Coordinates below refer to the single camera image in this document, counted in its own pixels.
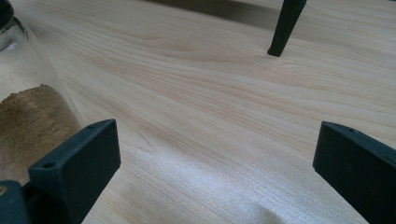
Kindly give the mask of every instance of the black plastic bracket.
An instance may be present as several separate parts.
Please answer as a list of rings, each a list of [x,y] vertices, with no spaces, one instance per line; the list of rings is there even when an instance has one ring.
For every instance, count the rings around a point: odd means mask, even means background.
[[[30,182],[0,182],[0,223],[81,223],[120,168],[114,119],[94,123],[29,168]]]
[[[369,223],[396,223],[396,150],[322,122],[314,168]]]

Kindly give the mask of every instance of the screw hole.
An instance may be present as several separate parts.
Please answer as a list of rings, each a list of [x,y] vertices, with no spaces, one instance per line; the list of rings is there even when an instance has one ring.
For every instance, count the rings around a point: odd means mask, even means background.
[[[51,167],[53,167],[55,165],[55,162],[47,162],[47,163],[45,163],[44,165],[43,165],[43,167],[45,168],[45,169],[49,169],[49,168],[51,168]]]

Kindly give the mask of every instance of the glass object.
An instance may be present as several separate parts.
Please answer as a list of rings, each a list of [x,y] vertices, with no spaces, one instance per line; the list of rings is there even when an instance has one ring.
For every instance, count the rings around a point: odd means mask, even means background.
[[[7,0],[0,0],[0,101],[0,180],[25,184],[28,167],[78,132],[81,119]]]

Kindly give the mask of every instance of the wooden table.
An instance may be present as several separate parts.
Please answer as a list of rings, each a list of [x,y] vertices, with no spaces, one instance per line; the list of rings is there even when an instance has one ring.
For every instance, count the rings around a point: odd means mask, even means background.
[[[12,1],[87,124],[118,121],[84,222],[364,223],[312,160],[323,120],[396,147],[395,3],[312,1],[275,58],[280,0],[158,2]]]

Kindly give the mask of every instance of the light wood surface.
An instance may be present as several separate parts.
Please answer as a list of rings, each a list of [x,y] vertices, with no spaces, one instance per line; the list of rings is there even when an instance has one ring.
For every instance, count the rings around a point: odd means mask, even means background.
[[[12,0],[122,166],[84,223],[365,223],[312,168],[320,123],[396,147],[396,3]]]

